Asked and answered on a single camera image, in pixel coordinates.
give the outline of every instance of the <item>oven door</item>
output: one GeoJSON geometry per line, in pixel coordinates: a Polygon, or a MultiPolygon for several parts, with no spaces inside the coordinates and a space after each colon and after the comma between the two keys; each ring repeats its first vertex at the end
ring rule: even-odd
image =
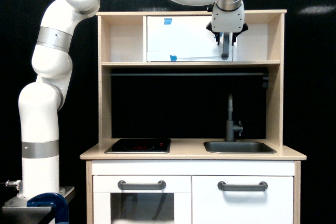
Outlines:
{"type": "Polygon", "coordinates": [[[94,176],[94,224],[191,224],[190,176],[94,176]]]}

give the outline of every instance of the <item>toy kitchen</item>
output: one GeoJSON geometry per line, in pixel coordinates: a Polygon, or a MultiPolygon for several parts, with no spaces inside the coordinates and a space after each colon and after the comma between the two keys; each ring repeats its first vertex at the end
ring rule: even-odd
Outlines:
{"type": "Polygon", "coordinates": [[[300,223],[307,157],[282,140],[285,13],[247,10],[248,29],[218,41],[208,12],[97,14],[88,223],[300,223]]]}

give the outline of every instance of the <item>stainless steel sink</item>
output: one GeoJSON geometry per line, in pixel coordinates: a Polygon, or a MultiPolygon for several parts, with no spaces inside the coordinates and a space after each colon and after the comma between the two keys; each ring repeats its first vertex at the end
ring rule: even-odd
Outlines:
{"type": "Polygon", "coordinates": [[[276,153],[271,147],[258,142],[205,142],[207,152],[213,153],[276,153]]]}

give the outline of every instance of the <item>gray faucet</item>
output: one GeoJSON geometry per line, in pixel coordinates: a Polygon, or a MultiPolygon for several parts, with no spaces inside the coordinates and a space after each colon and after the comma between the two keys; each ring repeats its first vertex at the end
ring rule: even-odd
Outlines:
{"type": "Polygon", "coordinates": [[[228,105],[227,105],[228,119],[226,120],[226,137],[225,142],[235,142],[235,132],[239,132],[239,136],[242,135],[243,125],[239,121],[239,125],[235,125],[235,122],[232,120],[233,112],[233,97],[232,94],[229,94],[228,105]]]}

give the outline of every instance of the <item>black cooktop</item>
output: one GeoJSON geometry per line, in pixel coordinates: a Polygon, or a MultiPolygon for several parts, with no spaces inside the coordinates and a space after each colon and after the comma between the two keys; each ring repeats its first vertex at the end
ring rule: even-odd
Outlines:
{"type": "Polygon", "coordinates": [[[123,138],[105,153],[169,153],[170,142],[162,138],[123,138]]]}

